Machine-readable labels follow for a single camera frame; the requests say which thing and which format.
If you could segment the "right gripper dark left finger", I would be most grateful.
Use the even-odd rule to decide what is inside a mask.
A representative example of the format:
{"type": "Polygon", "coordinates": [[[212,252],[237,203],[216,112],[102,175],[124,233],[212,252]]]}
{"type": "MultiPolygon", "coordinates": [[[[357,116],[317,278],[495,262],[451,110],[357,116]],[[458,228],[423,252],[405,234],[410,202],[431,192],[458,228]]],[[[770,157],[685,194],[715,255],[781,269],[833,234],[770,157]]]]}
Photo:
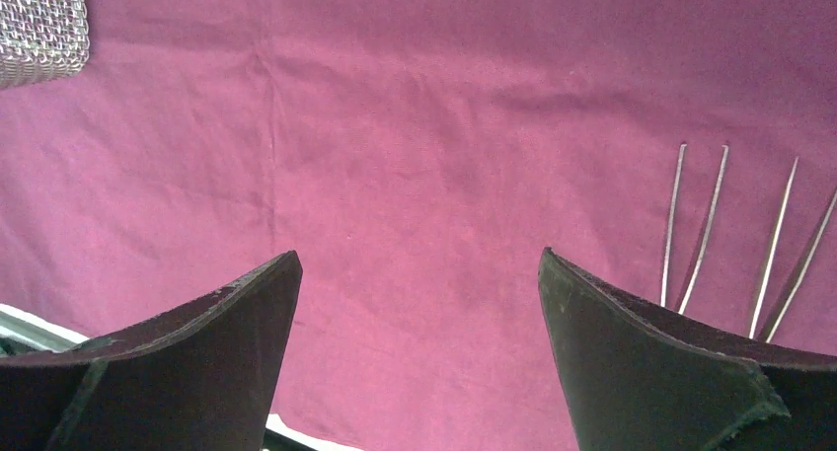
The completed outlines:
{"type": "Polygon", "coordinates": [[[5,450],[258,450],[302,279],[295,252],[61,352],[1,361],[5,450]]]}

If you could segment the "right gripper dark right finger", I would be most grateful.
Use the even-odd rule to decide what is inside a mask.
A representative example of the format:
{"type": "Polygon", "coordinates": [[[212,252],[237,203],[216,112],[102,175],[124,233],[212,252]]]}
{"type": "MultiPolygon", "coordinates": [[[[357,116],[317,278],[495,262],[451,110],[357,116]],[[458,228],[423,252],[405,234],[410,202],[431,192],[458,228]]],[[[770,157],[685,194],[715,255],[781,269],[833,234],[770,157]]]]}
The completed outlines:
{"type": "Polygon", "coordinates": [[[832,450],[836,359],[744,338],[545,249],[538,287],[582,450],[832,450]]]}

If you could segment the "magenta surgical wrap cloth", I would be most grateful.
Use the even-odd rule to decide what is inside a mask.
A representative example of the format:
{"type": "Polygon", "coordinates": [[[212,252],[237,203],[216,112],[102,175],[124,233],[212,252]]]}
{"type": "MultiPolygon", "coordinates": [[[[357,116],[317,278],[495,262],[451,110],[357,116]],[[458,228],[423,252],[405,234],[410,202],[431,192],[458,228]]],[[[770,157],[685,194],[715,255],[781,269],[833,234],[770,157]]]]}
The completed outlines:
{"type": "Polygon", "coordinates": [[[290,250],[272,409],[365,450],[572,450],[557,254],[747,333],[836,186],[836,0],[87,0],[75,77],[1,95],[1,299],[89,337],[290,250]]]}

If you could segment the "metal mesh instrument tray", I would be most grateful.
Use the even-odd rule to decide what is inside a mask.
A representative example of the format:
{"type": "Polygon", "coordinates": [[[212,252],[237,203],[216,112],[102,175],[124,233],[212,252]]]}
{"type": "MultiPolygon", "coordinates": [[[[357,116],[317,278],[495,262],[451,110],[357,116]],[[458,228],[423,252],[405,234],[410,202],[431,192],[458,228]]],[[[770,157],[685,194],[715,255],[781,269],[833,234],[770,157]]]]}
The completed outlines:
{"type": "Polygon", "coordinates": [[[1,88],[72,77],[90,56],[85,0],[1,0],[1,88]]]}

